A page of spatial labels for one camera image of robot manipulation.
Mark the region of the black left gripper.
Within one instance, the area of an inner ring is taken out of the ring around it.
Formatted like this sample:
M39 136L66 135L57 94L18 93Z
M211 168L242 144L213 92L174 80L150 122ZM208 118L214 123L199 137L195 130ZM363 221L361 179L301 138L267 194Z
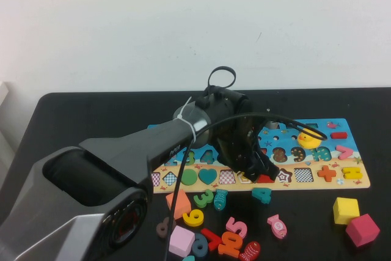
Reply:
M279 168L259 147L255 132L259 129L254 117L239 117L221 123L215 128L219 161L233 171L256 182L262 175L275 180Z

